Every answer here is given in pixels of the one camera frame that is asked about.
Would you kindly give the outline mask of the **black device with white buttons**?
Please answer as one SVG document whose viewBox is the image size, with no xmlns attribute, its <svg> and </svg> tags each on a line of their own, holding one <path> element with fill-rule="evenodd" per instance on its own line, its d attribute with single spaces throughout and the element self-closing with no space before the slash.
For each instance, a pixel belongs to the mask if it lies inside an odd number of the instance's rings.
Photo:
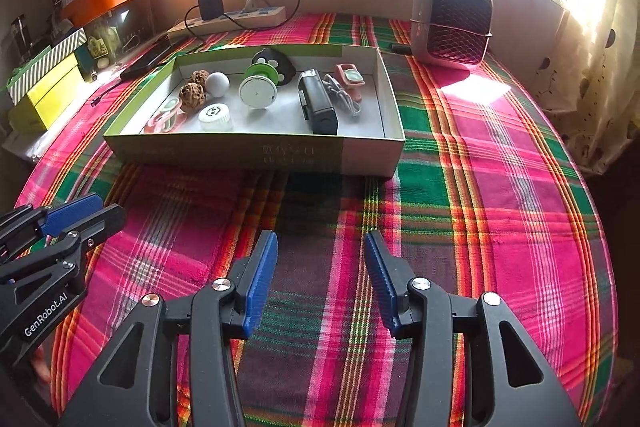
<svg viewBox="0 0 640 427">
<path fill-rule="evenodd" d="M 252 57 L 253 64 L 268 64 L 278 72 L 278 83 L 291 82 L 296 74 L 293 62 L 282 52 L 266 46 Z"/>
</svg>

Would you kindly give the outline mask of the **black charger adapter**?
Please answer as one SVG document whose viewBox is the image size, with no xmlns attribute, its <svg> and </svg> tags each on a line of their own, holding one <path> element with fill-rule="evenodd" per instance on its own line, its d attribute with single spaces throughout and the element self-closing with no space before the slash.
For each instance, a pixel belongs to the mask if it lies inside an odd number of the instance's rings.
<svg viewBox="0 0 640 427">
<path fill-rule="evenodd" d="M 224 14 L 224 0 L 198 0 L 202 20 L 214 20 Z"/>
</svg>

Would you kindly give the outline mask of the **white power strip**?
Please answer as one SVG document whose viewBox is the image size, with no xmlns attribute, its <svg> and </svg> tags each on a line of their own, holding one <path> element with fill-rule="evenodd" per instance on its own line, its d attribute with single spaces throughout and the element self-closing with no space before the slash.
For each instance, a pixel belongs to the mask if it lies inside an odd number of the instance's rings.
<svg viewBox="0 0 640 427">
<path fill-rule="evenodd" d="M 286 9 L 284 6 L 268 6 L 250 12 L 235 11 L 228 17 L 220 16 L 213 20 L 202 20 L 201 17 L 188 18 L 186 22 L 175 24 L 167 31 L 167 37 L 171 42 L 193 35 L 208 36 L 217 32 L 238 30 L 242 28 L 271 28 L 283 24 L 286 20 Z"/>
</svg>

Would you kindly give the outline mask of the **cream spotted curtain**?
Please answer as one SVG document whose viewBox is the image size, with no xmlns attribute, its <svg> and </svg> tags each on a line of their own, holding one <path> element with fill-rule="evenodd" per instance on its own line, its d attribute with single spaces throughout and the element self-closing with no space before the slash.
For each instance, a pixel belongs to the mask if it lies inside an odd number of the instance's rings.
<svg viewBox="0 0 640 427">
<path fill-rule="evenodd" d="M 639 138 L 639 0 L 562 0 L 529 92 L 577 166 L 602 174 Z"/>
</svg>

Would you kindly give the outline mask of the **black rectangular device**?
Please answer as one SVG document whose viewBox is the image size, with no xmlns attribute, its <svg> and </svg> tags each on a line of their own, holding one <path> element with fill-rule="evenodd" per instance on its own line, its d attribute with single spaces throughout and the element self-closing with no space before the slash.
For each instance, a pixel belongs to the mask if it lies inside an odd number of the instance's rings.
<svg viewBox="0 0 640 427">
<path fill-rule="evenodd" d="M 313 134 L 337 135 L 338 121 L 334 106 L 324 90 L 317 69 L 299 74 L 298 95 L 305 120 Z"/>
</svg>

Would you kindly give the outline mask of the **green white cardboard box tray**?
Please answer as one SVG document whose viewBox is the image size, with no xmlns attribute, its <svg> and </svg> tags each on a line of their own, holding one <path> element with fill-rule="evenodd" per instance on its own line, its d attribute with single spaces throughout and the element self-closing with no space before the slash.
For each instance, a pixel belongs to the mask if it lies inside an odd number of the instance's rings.
<svg viewBox="0 0 640 427">
<path fill-rule="evenodd" d="M 258 49 L 218 49 L 179 55 L 170 60 L 126 104 L 104 133 L 118 159 L 138 164 L 189 167 L 277 169 L 332 172 L 349 176 L 393 176 L 405 143 L 392 82 L 378 49 L 346 44 L 282 44 L 279 48 L 296 72 L 317 69 L 334 74 L 338 63 L 352 63 L 366 80 L 360 113 L 340 102 L 334 108 L 337 135 L 313 134 L 305 120 L 297 83 L 278 88 L 276 101 L 265 109 L 241 102 L 239 87 Z M 207 98 L 174 132 L 145 134 L 143 129 L 192 72 L 223 72 L 230 89 L 222 98 Z M 198 113 L 214 103 L 229 106 L 233 130 L 204 131 Z"/>
</svg>

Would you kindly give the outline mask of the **black smartphone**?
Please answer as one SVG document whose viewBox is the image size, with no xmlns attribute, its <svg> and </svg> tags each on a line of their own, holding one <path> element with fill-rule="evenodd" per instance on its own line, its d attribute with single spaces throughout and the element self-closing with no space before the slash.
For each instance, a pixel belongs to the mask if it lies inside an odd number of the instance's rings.
<svg viewBox="0 0 640 427">
<path fill-rule="evenodd" d="M 137 80 L 152 69 L 160 65 L 168 55 L 176 52 L 180 46 L 189 41 L 188 37 L 182 37 L 175 42 L 171 42 L 168 36 L 157 39 L 152 48 L 143 53 L 130 66 L 125 68 L 119 75 L 119 79 L 123 82 Z"/>
</svg>

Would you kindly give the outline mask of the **green white spool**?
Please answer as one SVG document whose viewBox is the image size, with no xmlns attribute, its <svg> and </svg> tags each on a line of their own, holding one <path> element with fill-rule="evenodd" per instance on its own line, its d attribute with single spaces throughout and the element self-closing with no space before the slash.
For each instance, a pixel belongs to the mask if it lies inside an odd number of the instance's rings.
<svg viewBox="0 0 640 427">
<path fill-rule="evenodd" d="M 279 73 L 272 65 L 252 64 L 240 83 L 240 100 L 251 109 L 265 109 L 276 101 L 278 83 Z"/>
</svg>

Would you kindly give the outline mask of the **brown walnut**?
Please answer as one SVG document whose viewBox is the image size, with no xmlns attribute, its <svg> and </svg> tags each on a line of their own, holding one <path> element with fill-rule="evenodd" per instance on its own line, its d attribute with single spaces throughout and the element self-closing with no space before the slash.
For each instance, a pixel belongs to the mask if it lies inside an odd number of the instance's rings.
<svg viewBox="0 0 640 427">
<path fill-rule="evenodd" d="M 194 70 L 191 74 L 191 82 L 195 82 L 202 87 L 206 86 L 206 81 L 209 77 L 209 72 L 205 69 Z"/>
<path fill-rule="evenodd" d="M 207 95 L 201 84 L 190 81 L 181 87 L 179 98 L 183 112 L 191 114 L 206 102 Z"/>
</svg>

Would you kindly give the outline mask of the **white round jar lid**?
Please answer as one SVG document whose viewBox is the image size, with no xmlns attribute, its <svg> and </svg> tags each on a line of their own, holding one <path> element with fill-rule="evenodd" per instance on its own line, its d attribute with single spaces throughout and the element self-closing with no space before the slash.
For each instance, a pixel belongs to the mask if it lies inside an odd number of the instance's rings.
<svg viewBox="0 0 640 427">
<path fill-rule="evenodd" d="M 201 128 L 208 132 L 229 132 L 233 130 L 230 109 L 224 103 L 214 103 L 204 107 L 198 113 L 198 122 Z"/>
</svg>

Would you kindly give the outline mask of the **pink green contact lens case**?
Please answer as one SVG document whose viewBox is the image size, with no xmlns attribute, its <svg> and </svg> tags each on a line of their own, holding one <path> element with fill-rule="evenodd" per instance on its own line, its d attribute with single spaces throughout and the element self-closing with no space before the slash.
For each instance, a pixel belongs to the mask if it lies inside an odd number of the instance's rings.
<svg viewBox="0 0 640 427">
<path fill-rule="evenodd" d="M 168 98 L 156 114 L 148 120 L 145 134 L 164 134 L 176 131 L 188 118 L 181 109 L 182 101 L 178 96 Z"/>
</svg>

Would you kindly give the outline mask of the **plaid pink green blanket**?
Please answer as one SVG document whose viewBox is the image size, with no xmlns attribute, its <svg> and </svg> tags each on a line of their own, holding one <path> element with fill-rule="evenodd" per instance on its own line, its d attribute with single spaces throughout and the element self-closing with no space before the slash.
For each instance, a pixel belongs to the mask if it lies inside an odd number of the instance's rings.
<svg viewBox="0 0 640 427">
<path fill-rule="evenodd" d="M 62 411 L 115 327 L 151 291 L 189 295 L 271 229 L 279 260 L 262 324 L 233 360 L 251 426 L 390 426 L 409 343 L 380 319 L 367 231 L 416 274 L 469 297 L 493 291 L 536 341 L 580 421 L 600 421 L 618 332 L 596 206 L 559 135 L 504 66 L 475 75 L 383 56 L 406 142 L 388 180 L 125 165 L 104 142 L 141 81 L 85 105 L 40 159 L 20 204 L 96 193 L 126 227 L 89 257 L 86 299 L 56 329 L 44 388 Z"/>
</svg>

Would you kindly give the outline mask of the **small grey space heater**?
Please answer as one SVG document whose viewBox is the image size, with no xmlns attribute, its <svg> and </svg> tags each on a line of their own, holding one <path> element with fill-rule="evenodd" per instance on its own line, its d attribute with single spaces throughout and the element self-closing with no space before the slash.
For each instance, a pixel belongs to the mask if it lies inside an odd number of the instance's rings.
<svg viewBox="0 0 640 427">
<path fill-rule="evenodd" d="M 412 0 L 410 48 L 423 64 L 472 69 L 491 37 L 494 0 Z"/>
</svg>

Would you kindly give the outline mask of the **pink clip with white button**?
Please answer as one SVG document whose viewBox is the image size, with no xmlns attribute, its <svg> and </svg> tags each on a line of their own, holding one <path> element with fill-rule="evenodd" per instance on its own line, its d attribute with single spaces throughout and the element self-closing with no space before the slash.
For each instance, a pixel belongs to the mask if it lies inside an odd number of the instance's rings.
<svg viewBox="0 0 640 427">
<path fill-rule="evenodd" d="M 335 75 L 352 101 L 360 103 L 362 100 L 361 90 L 366 85 L 366 80 L 357 66 L 352 63 L 338 63 L 335 65 Z"/>
</svg>

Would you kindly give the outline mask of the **yellow green striped box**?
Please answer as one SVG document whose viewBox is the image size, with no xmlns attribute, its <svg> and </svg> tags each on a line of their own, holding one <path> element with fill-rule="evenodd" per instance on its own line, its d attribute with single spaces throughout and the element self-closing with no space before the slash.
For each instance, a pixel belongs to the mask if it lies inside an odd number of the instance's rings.
<svg viewBox="0 0 640 427">
<path fill-rule="evenodd" d="M 86 43 L 85 29 L 79 28 L 53 48 L 47 46 L 8 80 L 13 103 L 8 118 L 14 131 L 49 130 L 75 100 L 84 83 L 75 52 Z"/>
</svg>

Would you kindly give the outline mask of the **white round ball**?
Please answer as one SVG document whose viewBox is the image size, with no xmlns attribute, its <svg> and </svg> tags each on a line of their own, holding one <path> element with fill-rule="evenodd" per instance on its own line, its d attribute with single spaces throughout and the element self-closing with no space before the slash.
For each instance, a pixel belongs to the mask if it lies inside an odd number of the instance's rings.
<svg viewBox="0 0 640 427">
<path fill-rule="evenodd" d="M 205 80 L 205 91 L 212 98 L 222 98 L 230 89 L 230 79 L 223 72 L 211 72 Z"/>
</svg>

